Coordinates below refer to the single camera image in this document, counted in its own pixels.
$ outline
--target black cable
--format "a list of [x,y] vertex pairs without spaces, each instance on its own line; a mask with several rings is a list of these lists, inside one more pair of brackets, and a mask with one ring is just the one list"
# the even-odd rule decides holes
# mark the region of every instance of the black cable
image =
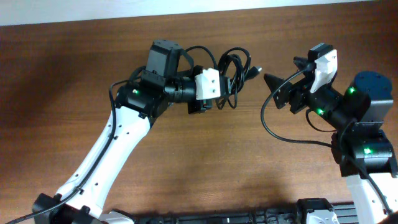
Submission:
[[207,47],[202,46],[202,45],[196,45],[196,46],[192,46],[192,47],[189,47],[189,48],[185,49],[185,51],[188,52],[188,51],[193,50],[193,49],[203,49],[203,50],[205,50],[205,52],[207,52],[207,54],[211,58],[211,61],[213,62],[214,69],[218,70],[216,59],[214,58],[214,56],[211,53],[211,51],[209,49],[207,49]]
[[366,171],[366,169],[363,169],[362,166],[355,161],[355,159],[350,156],[348,153],[346,153],[343,149],[343,136],[345,134],[345,132],[347,131],[347,129],[353,124],[355,123],[356,120],[352,120],[351,122],[349,122],[343,129],[343,131],[341,132],[341,134],[339,134],[338,136],[338,147],[340,152],[342,153],[342,155],[345,156],[345,158],[347,158],[347,160],[349,160],[359,171],[360,173],[362,173],[362,175],[368,179],[368,181],[371,183],[371,185],[373,186],[373,188],[375,189],[376,193],[378,194],[381,203],[384,205],[384,207],[386,208],[386,212],[388,215],[390,215],[392,213],[392,210],[390,208],[390,206],[388,206],[387,200],[384,197],[383,193],[381,192],[380,188],[377,186],[377,184],[375,183],[375,181],[373,180],[373,178],[368,174],[368,172]]
[[320,142],[320,141],[312,141],[312,140],[294,140],[294,139],[287,139],[287,138],[283,138],[280,137],[278,135],[276,135],[275,133],[273,133],[267,126],[266,122],[264,121],[264,112],[266,109],[266,106],[268,104],[268,102],[270,102],[270,100],[272,99],[272,97],[274,97],[274,95],[278,92],[278,90],[280,90],[284,85],[286,85],[286,83],[288,83],[289,81],[291,81],[293,78],[295,78],[296,76],[300,75],[301,73],[303,73],[304,70],[299,70],[296,73],[294,73],[293,75],[291,75],[290,77],[288,77],[276,90],[274,90],[266,99],[266,101],[264,102],[264,104],[262,105],[261,108],[261,123],[263,125],[263,127],[266,129],[266,131],[273,137],[281,140],[281,141],[285,141],[285,142],[290,142],[290,143],[299,143],[299,144],[317,144],[320,146],[326,146],[326,147],[330,147],[332,148],[333,146],[331,144],[325,143],[325,142]]
[[55,210],[56,208],[59,208],[63,204],[67,203],[73,196],[75,196],[81,190],[81,188],[86,184],[87,180],[90,178],[92,173],[95,171],[97,165],[100,163],[102,157],[104,156],[106,150],[108,149],[109,145],[111,144],[111,142],[113,140],[114,133],[116,131],[116,108],[115,108],[115,105],[114,105],[112,89],[113,89],[113,87],[115,85],[119,85],[119,84],[126,83],[126,82],[128,82],[128,80],[123,80],[123,81],[120,81],[120,82],[113,83],[110,86],[110,88],[109,88],[109,99],[111,101],[111,107],[112,107],[112,122],[113,122],[112,131],[111,131],[111,134],[109,135],[108,140],[106,141],[106,144],[105,144],[104,148],[101,150],[101,152],[100,152],[99,156],[97,157],[97,159],[95,160],[93,166],[88,171],[88,173],[86,174],[85,178],[83,178],[83,180],[80,182],[80,184],[73,190],[73,192],[70,195],[68,195],[66,198],[61,200],[58,204],[56,204],[56,205],[54,205],[54,206],[52,206],[50,208],[43,209],[43,210],[38,211],[38,212],[33,212],[31,214],[24,215],[23,217],[17,218],[17,219],[15,219],[13,221],[9,221],[6,224],[20,223],[20,222],[23,222],[23,221],[28,220],[30,218],[34,218],[37,215],[41,215],[43,213],[47,213],[47,212],[50,212],[52,210]]
[[[246,55],[246,63],[243,65],[242,60],[239,55],[237,54],[229,54],[234,50],[242,51]],[[250,53],[241,47],[234,47],[232,49],[227,50],[218,61],[218,69],[220,71],[220,76],[225,76],[226,71],[231,64],[234,63],[236,71],[231,79],[231,95],[234,95],[234,104],[231,103],[231,100],[228,98],[227,102],[232,109],[235,109],[238,105],[238,93],[242,90],[244,82],[246,81],[246,75],[248,74],[250,63],[251,63],[251,56]],[[219,100],[216,100],[216,105],[219,110],[222,110],[226,100],[222,100],[221,103]]]
[[334,129],[334,130],[321,130],[321,129],[315,127],[315,126],[312,124],[312,122],[310,121],[309,114],[311,113],[311,111],[313,111],[313,110],[308,109],[308,110],[306,110],[306,112],[305,112],[305,119],[307,120],[307,123],[311,126],[311,128],[313,128],[313,129],[315,129],[315,130],[317,130],[317,131],[320,131],[320,132],[336,132],[336,131],[337,131],[337,130],[335,130],[335,129]]
[[147,67],[144,65],[144,66],[141,66],[141,67],[135,69],[135,70],[131,73],[131,75],[130,75],[129,82],[130,82],[130,83],[134,83],[135,80],[141,78],[141,76],[139,76],[139,74],[140,74],[143,70],[145,70],[145,68],[147,68]]

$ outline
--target white bracket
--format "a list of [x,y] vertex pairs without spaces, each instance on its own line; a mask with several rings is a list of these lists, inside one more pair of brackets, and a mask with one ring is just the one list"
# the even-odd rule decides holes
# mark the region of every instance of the white bracket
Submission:
[[109,212],[108,214],[102,214],[99,217],[99,220],[105,221],[109,224],[134,224],[131,218],[118,212]]
[[209,68],[195,76],[197,85],[197,100],[213,99],[221,96],[220,73],[218,70]]
[[307,214],[307,224],[339,224],[335,212],[329,210],[315,210]]
[[324,84],[330,83],[337,72],[337,50],[332,50],[315,60],[315,80],[310,93],[315,93]]

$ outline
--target white wall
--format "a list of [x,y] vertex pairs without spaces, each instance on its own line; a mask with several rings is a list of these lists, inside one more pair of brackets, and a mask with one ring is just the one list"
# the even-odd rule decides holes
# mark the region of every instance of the white wall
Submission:
[[368,0],[0,0],[0,26]]

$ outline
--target black connector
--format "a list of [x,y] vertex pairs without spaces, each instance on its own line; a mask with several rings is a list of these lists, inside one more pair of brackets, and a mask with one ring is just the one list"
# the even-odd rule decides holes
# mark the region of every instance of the black connector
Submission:
[[260,66],[254,66],[250,68],[248,74],[244,77],[245,80],[250,80],[258,76],[261,72],[262,68]]

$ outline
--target wooden table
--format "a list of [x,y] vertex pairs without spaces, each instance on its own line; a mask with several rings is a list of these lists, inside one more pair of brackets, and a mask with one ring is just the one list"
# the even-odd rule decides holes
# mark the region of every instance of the wooden table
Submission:
[[[154,39],[205,45],[216,58],[244,47],[252,65],[284,78],[295,71],[294,56],[326,42],[338,49],[337,90],[358,72],[375,70],[391,78],[398,99],[397,10],[394,1],[378,1],[0,27],[0,221],[29,213],[39,193],[53,195],[73,174],[109,116],[109,84],[145,65]],[[211,66],[204,52],[192,56]],[[188,115],[186,105],[171,107],[132,152],[104,211],[222,212],[306,197],[350,201],[330,149],[266,133],[260,109],[269,93],[261,74],[245,84],[235,110]],[[307,125],[304,112],[294,116],[271,103],[265,117],[287,138],[330,142],[330,133]],[[383,126],[396,150],[397,117],[396,103]]]

